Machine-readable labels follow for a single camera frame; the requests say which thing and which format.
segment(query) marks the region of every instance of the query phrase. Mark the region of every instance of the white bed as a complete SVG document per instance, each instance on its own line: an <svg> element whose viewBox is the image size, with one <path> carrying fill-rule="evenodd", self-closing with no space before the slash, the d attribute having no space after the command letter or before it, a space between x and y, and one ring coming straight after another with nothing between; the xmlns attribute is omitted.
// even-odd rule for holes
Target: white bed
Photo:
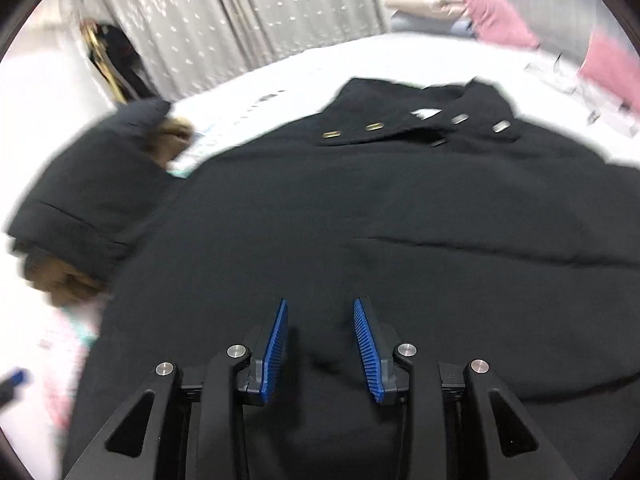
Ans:
<svg viewBox="0 0 640 480"><path fill-rule="evenodd" d="M190 118L203 136L176 161L174 170L186 175L216 153L321 110L347 80L356 76L415 86L463 83L478 77L496 83L521 117L557 129L563 135L591 146L610 163L640 168L640 136L630 136L628 122L631 119L614 117L618 105L615 99L589 88L592 103L597 101L601 110L613 111L609 115L605 113L594 124L588 124L593 105L587 105L582 98L563 94L543 82L539 75L525 70L533 64L542 73L551 74L554 61L554 57L543 52L411 33L387 34L308 50L176 104L174 113ZM576 69L562 65L563 85L575 83ZM24 341L28 345L35 345L44 336L46 327L43 323L29 326L19 319L15 322L27 332ZM52 444L55 434L43 408L46 355L44 349L36 351L36 357L32 359L33 384L27 389L24 400L0 417L3 429L36 480L51 480L57 475ZM23 416L26 412L43 415L26 420Z"/></svg>

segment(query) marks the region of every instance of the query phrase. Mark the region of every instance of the silver button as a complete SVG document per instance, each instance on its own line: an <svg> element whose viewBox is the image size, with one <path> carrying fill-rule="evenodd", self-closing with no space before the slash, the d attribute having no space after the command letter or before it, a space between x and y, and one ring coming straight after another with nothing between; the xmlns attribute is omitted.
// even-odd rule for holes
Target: silver button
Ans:
<svg viewBox="0 0 640 480"><path fill-rule="evenodd" d="M411 343L402 343L398 345L398 353L404 357L413 357L418 351Z"/></svg>
<svg viewBox="0 0 640 480"><path fill-rule="evenodd" d="M174 371L174 366L171 363L160 363L156 367L156 374L162 375L162 376L169 375L173 371Z"/></svg>
<svg viewBox="0 0 640 480"><path fill-rule="evenodd" d="M486 361L482 361L482 359L475 359L471 361L471 369L476 374L485 374L489 371L489 364Z"/></svg>
<svg viewBox="0 0 640 480"><path fill-rule="evenodd" d="M498 124L494 124L494 132L499 134L501 131L506 130L511 123L509 121L500 121Z"/></svg>
<svg viewBox="0 0 640 480"><path fill-rule="evenodd" d="M238 359L246 354L246 347L243 345L231 345L226 349L226 354L233 359Z"/></svg>
<svg viewBox="0 0 640 480"><path fill-rule="evenodd" d="M460 114L460 115L456 115L451 122L454 124L459 124L462 121L466 121L469 118L469 116L467 114Z"/></svg>

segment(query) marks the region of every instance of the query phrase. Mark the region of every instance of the curtain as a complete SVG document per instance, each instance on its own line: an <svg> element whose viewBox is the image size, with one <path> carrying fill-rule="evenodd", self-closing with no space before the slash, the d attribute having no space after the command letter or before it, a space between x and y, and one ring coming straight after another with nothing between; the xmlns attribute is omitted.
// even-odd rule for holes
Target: curtain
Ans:
<svg viewBox="0 0 640 480"><path fill-rule="evenodd" d="M118 25L171 100L302 52L384 32L380 0L72 0Z"/></svg>

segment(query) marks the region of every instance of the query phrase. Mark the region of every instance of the blue object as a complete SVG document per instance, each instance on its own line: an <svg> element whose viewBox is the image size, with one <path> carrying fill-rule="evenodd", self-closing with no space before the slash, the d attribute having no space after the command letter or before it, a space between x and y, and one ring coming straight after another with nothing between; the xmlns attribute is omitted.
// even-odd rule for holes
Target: blue object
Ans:
<svg viewBox="0 0 640 480"><path fill-rule="evenodd" d="M273 393L280 366L282 365L282 355L284 354L284 346L287 340L287 327L289 325L289 309L287 301L282 300L276 319L273 323L273 329L269 338L269 343L262 362L262 384L260 386L260 396L263 402L267 402Z"/></svg>
<svg viewBox="0 0 640 480"><path fill-rule="evenodd" d="M412 16L398 10L390 20L392 32L423 32L436 36L458 36L460 38L475 38L470 19L456 18L437 19Z"/></svg>
<svg viewBox="0 0 640 480"><path fill-rule="evenodd" d="M369 326L369 321L367 320L367 314L365 313L360 298L353 303L353 323L369 391L376 399L376 402L382 403L385 389L382 384L380 355L376 349L376 343Z"/></svg>
<svg viewBox="0 0 640 480"><path fill-rule="evenodd" d="M9 377L9 381L12 386L15 388L16 386L20 386L20 384L25 383L29 380L28 371L23 368L16 370L11 377Z"/></svg>

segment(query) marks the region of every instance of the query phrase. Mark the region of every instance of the pillow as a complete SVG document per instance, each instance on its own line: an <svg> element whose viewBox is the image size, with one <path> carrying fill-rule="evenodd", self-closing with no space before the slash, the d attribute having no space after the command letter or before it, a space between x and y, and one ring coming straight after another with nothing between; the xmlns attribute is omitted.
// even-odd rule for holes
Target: pillow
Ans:
<svg viewBox="0 0 640 480"><path fill-rule="evenodd" d="M537 48L538 38L507 0L464 0L466 16L478 40L505 46Z"/></svg>
<svg viewBox="0 0 640 480"><path fill-rule="evenodd" d="M385 0L385 7L412 16L443 20L455 20L466 9L464 0Z"/></svg>
<svg viewBox="0 0 640 480"><path fill-rule="evenodd" d="M45 168L12 219L16 246L38 247L103 283L175 179L148 154L171 105L133 102L89 128Z"/></svg>
<svg viewBox="0 0 640 480"><path fill-rule="evenodd" d="M640 60L611 38L592 32L578 75L620 97L640 113Z"/></svg>

